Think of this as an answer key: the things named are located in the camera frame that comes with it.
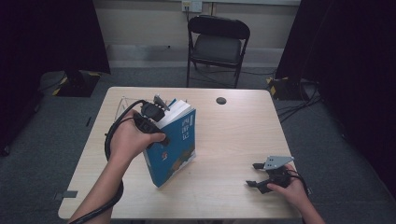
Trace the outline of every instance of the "chair seat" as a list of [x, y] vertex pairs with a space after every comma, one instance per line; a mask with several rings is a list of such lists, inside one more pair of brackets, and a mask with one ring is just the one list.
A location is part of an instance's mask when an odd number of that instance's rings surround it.
[[196, 60], [237, 65], [241, 53], [241, 45], [239, 39], [199, 35], [191, 57]]

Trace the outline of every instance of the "book cover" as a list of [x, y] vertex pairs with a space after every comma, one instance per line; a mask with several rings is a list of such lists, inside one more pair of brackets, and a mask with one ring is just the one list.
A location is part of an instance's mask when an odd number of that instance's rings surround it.
[[196, 110], [184, 101], [173, 101], [170, 111], [156, 123], [169, 138], [168, 146], [155, 143], [143, 153], [155, 186], [162, 186], [169, 178], [195, 157]]

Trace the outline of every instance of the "wooden table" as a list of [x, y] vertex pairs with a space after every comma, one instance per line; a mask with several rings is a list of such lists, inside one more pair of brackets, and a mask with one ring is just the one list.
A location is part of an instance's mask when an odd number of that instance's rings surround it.
[[[65, 198], [61, 218], [70, 218], [106, 165], [105, 133], [122, 96], [150, 100], [187, 99], [197, 109], [196, 158], [159, 189], [151, 182], [143, 154], [123, 178], [124, 193], [114, 206], [115, 219], [290, 218], [299, 212], [275, 193], [260, 194], [246, 180], [268, 175], [252, 163], [267, 156], [290, 156], [268, 91], [223, 89], [110, 88], [92, 127]], [[227, 100], [225, 105], [216, 102]]]

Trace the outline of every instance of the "chair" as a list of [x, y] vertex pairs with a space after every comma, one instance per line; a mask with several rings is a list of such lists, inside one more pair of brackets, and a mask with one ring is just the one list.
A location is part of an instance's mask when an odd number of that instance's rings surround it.
[[[233, 87], [236, 88], [250, 38], [249, 28], [238, 20], [200, 15], [189, 21], [188, 29], [187, 87], [190, 84], [190, 64], [193, 62], [195, 70], [197, 63], [235, 69]], [[192, 33], [198, 34], [195, 44]]]

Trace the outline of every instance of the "hand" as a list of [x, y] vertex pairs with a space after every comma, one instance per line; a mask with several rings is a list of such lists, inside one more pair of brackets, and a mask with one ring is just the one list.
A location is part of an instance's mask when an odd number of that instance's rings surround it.
[[142, 133], [134, 125], [135, 110], [129, 111], [123, 119], [125, 120], [115, 131], [111, 139], [110, 160], [127, 162], [143, 152], [153, 142], [161, 142], [165, 138], [164, 133]]
[[[295, 171], [290, 164], [286, 164], [285, 166], [288, 170]], [[292, 203], [297, 208], [304, 206], [306, 203], [310, 203], [305, 194], [304, 185], [298, 178], [292, 177], [287, 188], [282, 188], [276, 184], [268, 184], [267, 188], [282, 194], [289, 203]]]

